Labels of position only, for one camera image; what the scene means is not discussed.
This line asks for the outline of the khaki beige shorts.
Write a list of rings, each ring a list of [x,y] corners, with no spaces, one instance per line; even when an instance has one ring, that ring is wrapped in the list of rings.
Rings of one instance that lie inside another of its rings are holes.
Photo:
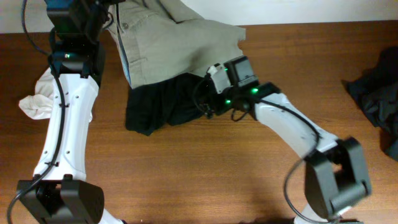
[[[131,88],[183,73],[202,77],[210,66],[243,54],[244,28],[204,19],[181,1],[124,1],[109,12],[108,30]]]

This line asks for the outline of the black garment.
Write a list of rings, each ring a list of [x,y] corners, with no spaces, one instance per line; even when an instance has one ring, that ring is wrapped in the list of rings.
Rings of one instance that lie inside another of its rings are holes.
[[[162,82],[130,89],[125,127],[150,136],[165,124],[176,126],[204,115],[193,100],[208,93],[208,80],[184,73]]]

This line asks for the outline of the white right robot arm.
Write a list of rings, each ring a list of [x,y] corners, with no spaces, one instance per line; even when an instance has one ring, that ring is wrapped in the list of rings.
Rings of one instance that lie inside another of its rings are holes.
[[[273,83],[259,83],[243,55],[210,66],[194,88],[193,102],[208,118],[243,112],[273,130],[298,155],[284,179],[284,197],[294,223],[341,223],[342,214],[372,193],[363,148],[353,137],[340,139],[301,113]],[[292,174],[305,165],[307,205],[298,211],[288,195]]]

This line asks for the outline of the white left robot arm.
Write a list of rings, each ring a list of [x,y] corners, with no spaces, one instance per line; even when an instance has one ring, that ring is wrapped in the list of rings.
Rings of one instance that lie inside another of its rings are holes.
[[[114,19],[109,0],[47,1],[53,24],[47,52],[53,106],[45,145],[30,180],[17,184],[15,201],[39,223],[117,223],[103,190],[86,181],[85,148],[104,71],[98,37]]]

